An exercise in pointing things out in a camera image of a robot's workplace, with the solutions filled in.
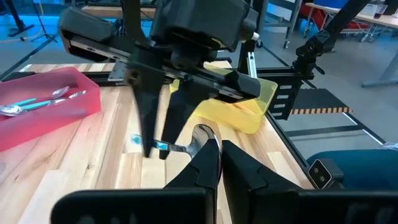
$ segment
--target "red object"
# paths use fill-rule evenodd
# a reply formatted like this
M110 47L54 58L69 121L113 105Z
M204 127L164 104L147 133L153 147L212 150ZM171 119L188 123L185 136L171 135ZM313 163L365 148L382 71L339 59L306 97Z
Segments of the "red object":
M45 98L65 86L70 90L63 97L86 93L16 117L0 115L0 152L101 111L100 88L73 67L0 83L0 105Z
M303 17L308 17L310 14L311 7L306 6L305 4L302 4L302 7L300 8L300 15ZM323 10L320 9L313 9L312 12L312 21L314 24L317 26L318 30L321 29L323 20L325 19L326 13ZM347 29L368 29L369 25L367 24L357 24L355 22L350 22L347 26Z

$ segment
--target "wooden table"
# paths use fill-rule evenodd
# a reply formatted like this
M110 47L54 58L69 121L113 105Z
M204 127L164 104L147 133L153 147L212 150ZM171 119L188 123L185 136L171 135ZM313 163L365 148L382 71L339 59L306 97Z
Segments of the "wooden table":
M308 21L311 20L313 9L321 9L321 10L324 10L329 13L338 13L340 11L340 9L319 6L314 3L306 3L305 5L311 7L310 14L308 15ZM362 21L371 22L373 24L398 29L398 18L396 18L394 16L383 15L380 18L375 19L372 16L364 16L362 14L358 14L355 18L360 19ZM308 22L305 27L305 30L306 30L305 33L307 33L309 24L310 23ZM381 76L378 79L364 82L362 84L362 87L369 88L369 87L375 87L375 86L397 84L398 78L394 78L397 70L398 70L398 51L395 54L395 56L393 57L393 59L391 60L390 64L385 69L385 71L381 74Z
M85 6L81 10L99 17L107 18L123 18L121 7L108 7L108 6ZM152 19L155 16L155 8L141 8L141 19Z
M110 71L113 63L29 65L26 71L46 72L74 66L80 71ZM213 65L229 67L226 62ZM169 102L163 89L156 138L160 139ZM48 223L54 203L79 189L162 188L190 161L188 154L172 152L166 161L141 156L132 134L139 134L136 106L130 87L101 88L102 112L42 137L0 152L1 223ZM281 176L311 189L312 185L267 119L253 135L192 115L177 144L191 141L198 123L210 126ZM222 181L218 192L218 223L231 223Z

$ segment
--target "yellow container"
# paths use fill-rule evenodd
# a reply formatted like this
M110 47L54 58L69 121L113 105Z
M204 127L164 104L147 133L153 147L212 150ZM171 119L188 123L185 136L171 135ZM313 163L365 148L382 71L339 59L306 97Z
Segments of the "yellow container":
M221 75L226 75L230 70L205 65L205 68ZM227 124L232 128L246 134L254 134L260 127L264 114L271 103L272 97L278 87L275 82L259 78L261 84L260 97L239 103L224 103L219 100L209 99L199 104L193 112L195 115L211 121ZM180 81L174 80L170 85L170 92L178 90Z

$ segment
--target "pink bin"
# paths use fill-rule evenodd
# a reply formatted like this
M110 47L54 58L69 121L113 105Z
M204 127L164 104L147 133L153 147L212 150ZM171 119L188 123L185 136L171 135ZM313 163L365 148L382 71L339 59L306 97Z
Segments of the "pink bin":
M100 88L73 67L0 83L0 105L48 98L65 86L70 90L63 97L86 93L16 117L0 115L0 152L101 111Z

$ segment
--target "blue chair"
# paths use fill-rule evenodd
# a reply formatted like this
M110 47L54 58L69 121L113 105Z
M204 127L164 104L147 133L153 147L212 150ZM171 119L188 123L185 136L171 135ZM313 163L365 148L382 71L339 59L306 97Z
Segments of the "blue chair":
M320 152L307 159L333 159L343 171L343 185L355 190L398 190L398 151L368 149Z

